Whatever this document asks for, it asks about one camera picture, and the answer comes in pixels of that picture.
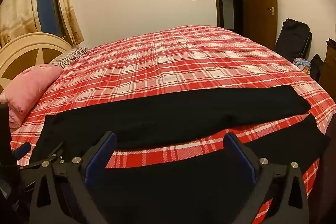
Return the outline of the black pants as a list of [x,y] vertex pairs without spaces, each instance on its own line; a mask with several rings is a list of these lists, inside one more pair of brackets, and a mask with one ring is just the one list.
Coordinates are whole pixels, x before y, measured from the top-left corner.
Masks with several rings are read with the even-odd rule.
[[[329,137],[309,114],[310,103],[289,86],[190,90],[109,102],[47,116],[30,160],[45,159],[60,143],[64,159],[83,155],[108,131],[122,151],[169,147],[222,130],[305,119],[246,142],[275,164],[297,162],[306,171]],[[231,223],[251,186],[220,149],[176,162],[105,169],[90,191],[109,223]]]

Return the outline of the pink folded quilt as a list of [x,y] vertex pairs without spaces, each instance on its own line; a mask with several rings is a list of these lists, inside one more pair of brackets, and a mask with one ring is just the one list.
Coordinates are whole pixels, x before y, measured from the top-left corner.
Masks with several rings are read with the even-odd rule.
[[17,75],[4,88],[1,102],[8,104],[10,128],[21,127],[29,111],[62,73],[63,68],[56,65],[35,65]]

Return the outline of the dark wooden cabinet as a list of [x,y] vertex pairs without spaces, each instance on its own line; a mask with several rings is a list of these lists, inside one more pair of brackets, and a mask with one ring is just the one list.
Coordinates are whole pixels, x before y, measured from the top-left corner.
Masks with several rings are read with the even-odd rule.
[[335,41],[329,39],[327,42],[325,62],[322,67],[319,85],[335,101],[336,97],[336,47]]

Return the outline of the striped grey pillow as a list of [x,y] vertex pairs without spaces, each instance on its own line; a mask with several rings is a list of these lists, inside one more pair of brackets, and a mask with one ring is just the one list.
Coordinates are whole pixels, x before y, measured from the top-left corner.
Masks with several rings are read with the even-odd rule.
[[65,68],[72,62],[82,57],[82,55],[86,54],[89,50],[90,49],[86,47],[73,48],[62,53],[58,57],[55,57],[52,61],[49,62],[49,64]]

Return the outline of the colourful clothes pile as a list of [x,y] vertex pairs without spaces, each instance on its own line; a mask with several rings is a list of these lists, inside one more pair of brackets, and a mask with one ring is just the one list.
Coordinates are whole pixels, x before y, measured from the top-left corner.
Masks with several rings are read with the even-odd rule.
[[311,62],[309,60],[298,57],[293,60],[293,64],[306,75],[310,75]]

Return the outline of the cream wooden headboard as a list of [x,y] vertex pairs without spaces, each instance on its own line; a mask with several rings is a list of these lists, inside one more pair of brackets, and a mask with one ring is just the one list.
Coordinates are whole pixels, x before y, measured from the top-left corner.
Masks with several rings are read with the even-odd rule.
[[1,90],[27,68],[48,64],[71,49],[62,38],[43,32],[15,38],[1,48]]

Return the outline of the black suitcase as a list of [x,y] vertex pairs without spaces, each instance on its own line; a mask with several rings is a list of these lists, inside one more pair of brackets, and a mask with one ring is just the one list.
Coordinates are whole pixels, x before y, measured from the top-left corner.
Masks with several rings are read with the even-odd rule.
[[305,59],[310,49],[312,33],[307,24],[287,19],[275,45],[275,52],[291,63],[296,58]]

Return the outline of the right beige curtain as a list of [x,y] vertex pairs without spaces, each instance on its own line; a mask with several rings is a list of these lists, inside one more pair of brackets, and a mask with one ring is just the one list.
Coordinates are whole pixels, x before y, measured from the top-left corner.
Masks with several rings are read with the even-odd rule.
[[58,0],[58,3],[68,43],[72,47],[78,46],[84,41],[84,38],[76,18],[74,8],[71,5],[71,1]]

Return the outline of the beige curtain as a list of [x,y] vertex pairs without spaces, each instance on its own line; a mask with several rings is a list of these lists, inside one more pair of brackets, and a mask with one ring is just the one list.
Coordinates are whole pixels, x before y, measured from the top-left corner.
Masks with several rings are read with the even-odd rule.
[[1,4],[1,47],[18,36],[41,32],[37,0],[3,0]]
[[58,0],[58,3],[68,43],[72,47],[78,46],[84,41],[84,38],[76,18],[74,8],[71,5],[71,1]]

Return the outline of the red plaid bed sheet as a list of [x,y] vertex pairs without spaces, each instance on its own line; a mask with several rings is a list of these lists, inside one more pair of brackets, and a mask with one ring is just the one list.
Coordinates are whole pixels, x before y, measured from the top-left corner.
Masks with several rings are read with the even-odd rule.
[[326,132],[331,97],[298,67],[258,43],[213,26],[182,26],[94,47],[41,97],[11,145],[35,144],[45,116],[79,107],[205,88],[291,85]]

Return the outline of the left beige curtain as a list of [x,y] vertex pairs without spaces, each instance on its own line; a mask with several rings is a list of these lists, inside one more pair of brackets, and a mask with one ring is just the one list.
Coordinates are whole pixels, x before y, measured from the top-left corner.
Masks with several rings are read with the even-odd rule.
[[37,0],[3,0],[1,4],[1,47],[18,36],[41,32]]

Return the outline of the brown wooden door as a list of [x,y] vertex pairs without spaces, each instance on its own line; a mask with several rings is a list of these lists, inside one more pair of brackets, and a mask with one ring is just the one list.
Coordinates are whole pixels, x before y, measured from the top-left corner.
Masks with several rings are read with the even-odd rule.
[[[268,8],[274,7],[274,15]],[[243,0],[244,36],[274,49],[277,35],[277,0]]]

